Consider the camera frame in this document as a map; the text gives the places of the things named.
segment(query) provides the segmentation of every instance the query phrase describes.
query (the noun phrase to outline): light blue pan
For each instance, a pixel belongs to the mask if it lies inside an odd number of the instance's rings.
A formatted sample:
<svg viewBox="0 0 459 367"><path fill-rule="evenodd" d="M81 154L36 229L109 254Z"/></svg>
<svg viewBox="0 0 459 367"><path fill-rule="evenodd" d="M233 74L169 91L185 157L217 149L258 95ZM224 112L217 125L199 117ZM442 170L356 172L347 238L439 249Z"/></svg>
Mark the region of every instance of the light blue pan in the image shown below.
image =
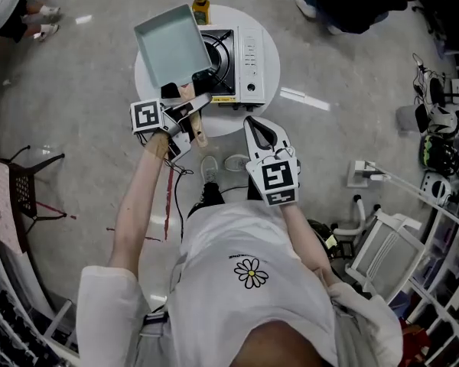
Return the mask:
<svg viewBox="0 0 459 367"><path fill-rule="evenodd" d="M184 86L211 66L189 5L181 5L135 27L139 51L155 87Z"/></svg>

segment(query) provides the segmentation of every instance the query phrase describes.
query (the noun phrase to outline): yellow label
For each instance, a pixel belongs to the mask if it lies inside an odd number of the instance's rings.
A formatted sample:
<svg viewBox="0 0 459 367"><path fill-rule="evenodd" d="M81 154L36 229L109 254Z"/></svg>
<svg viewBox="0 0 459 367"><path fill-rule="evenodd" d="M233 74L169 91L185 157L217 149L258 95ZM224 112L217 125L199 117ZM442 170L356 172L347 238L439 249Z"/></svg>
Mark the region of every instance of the yellow label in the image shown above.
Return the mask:
<svg viewBox="0 0 459 367"><path fill-rule="evenodd" d="M211 103L235 103L235 96L213 96Z"/></svg>

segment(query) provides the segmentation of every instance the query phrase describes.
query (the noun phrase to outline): white sneaker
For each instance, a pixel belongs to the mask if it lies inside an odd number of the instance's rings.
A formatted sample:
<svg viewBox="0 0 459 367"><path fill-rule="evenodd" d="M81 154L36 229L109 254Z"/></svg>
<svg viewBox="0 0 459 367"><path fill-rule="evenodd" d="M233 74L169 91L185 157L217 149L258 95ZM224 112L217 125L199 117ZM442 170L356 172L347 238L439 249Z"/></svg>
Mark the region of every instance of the white sneaker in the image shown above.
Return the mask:
<svg viewBox="0 0 459 367"><path fill-rule="evenodd" d="M57 16L60 16L60 11L60 7L47 7L46 5L43 5L39 10L39 13L43 15L45 18L55 18Z"/></svg>
<svg viewBox="0 0 459 367"><path fill-rule="evenodd" d="M202 175L202 181L205 184L209 182L216 182L217 171L217 160L213 156L206 156L202 162L200 162L200 175Z"/></svg>
<svg viewBox="0 0 459 367"><path fill-rule="evenodd" d="M47 37L50 37L60 29L58 24L42 24L41 32L34 36L38 41L44 41Z"/></svg>
<svg viewBox="0 0 459 367"><path fill-rule="evenodd" d="M312 5L309 5L304 0L294 0L294 1L306 18L310 18L310 19L316 18L316 8L315 7L313 7Z"/></svg>
<svg viewBox="0 0 459 367"><path fill-rule="evenodd" d="M329 25L327 26L327 29L328 29L328 31L330 32L330 34L332 34L332 35L345 34L341 29L336 28L336 27L333 26L332 24L329 24Z"/></svg>
<svg viewBox="0 0 459 367"><path fill-rule="evenodd" d="M224 168L228 171L246 171L246 164L250 162L250 158L246 155L235 154L227 157L224 161Z"/></svg>

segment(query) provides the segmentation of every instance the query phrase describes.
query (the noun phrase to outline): hair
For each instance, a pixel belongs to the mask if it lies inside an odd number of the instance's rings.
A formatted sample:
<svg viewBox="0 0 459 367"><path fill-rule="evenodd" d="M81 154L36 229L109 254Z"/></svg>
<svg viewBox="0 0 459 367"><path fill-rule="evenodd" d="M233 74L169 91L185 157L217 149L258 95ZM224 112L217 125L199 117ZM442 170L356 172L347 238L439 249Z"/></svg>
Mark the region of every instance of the hair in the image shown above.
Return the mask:
<svg viewBox="0 0 459 367"><path fill-rule="evenodd" d="M307 339L282 321L257 326L230 367L331 367Z"/></svg>

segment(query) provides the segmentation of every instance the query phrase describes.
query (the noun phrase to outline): hand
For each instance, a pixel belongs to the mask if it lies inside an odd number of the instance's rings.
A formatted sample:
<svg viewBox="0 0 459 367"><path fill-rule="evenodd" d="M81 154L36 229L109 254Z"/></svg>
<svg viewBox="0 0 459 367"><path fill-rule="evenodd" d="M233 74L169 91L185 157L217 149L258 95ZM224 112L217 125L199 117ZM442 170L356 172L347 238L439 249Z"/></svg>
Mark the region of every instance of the hand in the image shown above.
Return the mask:
<svg viewBox="0 0 459 367"><path fill-rule="evenodd" d="M162 130L156 131L145 145L145 150L159 159L163 159L168 152L170 135Z"/></svg>

